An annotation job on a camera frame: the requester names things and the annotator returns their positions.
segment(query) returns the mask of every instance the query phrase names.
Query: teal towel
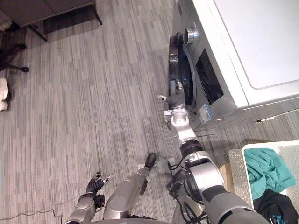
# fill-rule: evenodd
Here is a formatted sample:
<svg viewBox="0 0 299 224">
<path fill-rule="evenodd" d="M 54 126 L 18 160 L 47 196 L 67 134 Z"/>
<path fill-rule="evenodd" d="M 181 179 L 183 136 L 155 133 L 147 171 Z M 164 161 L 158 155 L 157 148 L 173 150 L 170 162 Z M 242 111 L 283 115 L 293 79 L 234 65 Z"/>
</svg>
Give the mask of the teal towel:
<svg viewBox="0 0 299 224">
<path fill-rule="evenodd" d="M 246 149 L 244 155 L 253 200 L 260 198 L 266 189 L 279 193 L 295 185 L 290 170 L 272 149 Z"/>
</svg>

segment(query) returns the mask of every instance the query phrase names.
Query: label sticker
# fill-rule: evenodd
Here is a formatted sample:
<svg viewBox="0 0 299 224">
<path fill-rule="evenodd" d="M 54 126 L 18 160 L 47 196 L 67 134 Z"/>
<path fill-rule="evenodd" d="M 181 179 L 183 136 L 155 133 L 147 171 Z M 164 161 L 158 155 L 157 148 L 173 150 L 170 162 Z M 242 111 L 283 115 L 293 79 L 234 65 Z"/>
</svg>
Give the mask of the label sticker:
<svg viewBox="0 0 299 224">
<path fill-rule="evenodd" d="M 205 102 L 205 104 L 200 108 L 199 114 L 203 123 L 206 123 L 212 119 L 212 113 L 208 102 Z"/>
</svg>

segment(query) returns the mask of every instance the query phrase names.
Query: washing machine knob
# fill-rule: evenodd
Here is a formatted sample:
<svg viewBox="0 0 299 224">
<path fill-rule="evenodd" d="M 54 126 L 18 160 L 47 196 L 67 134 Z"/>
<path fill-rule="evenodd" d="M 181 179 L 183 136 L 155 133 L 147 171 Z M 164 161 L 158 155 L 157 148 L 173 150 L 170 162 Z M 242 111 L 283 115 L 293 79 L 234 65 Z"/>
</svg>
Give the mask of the washing machine knob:
<svg viewBox="0 0 299 224">
<path fill-rule="evenodd" d="M 186 44 L 186 45 L 192 44 L 194 41 L 195 35 L 196 35 L 196 31 L 195 31 L 194 27 L 186 28 L 184 31 L 184 36 L 183 36 L 184 44 Z"/>
</svg>

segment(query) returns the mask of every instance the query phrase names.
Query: black cloth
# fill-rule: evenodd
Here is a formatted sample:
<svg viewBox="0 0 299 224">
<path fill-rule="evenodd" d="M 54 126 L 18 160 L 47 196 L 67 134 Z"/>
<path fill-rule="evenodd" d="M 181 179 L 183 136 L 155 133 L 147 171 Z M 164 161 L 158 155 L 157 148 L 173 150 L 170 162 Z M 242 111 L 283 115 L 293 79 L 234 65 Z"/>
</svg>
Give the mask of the black cloth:
<svg viewBox="0 0 299 224">
<path fill-rule="evenodd" d="M 290 198 L 286 195 L 266 189 L 263 196 L 253 201 L 254 209 L 264 218 L 270 221 L 281 219 L 285 224 L 298 223 L 298 213 L 295 210 Z"/>
</svg>

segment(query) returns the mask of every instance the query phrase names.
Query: washing machine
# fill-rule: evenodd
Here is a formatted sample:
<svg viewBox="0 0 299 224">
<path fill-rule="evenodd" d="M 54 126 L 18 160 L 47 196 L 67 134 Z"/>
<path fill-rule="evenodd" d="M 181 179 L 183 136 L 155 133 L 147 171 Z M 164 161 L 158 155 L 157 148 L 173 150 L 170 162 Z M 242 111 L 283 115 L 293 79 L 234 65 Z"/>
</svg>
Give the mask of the washing machine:
<svg viewBox="0 0 299 224">
<path fill-rule="evenodd" d="M 169 93 L 181 80 L 195 131 L 299 108 L 298 11 L 295 0 L 174 0 Z"/>
</svg>

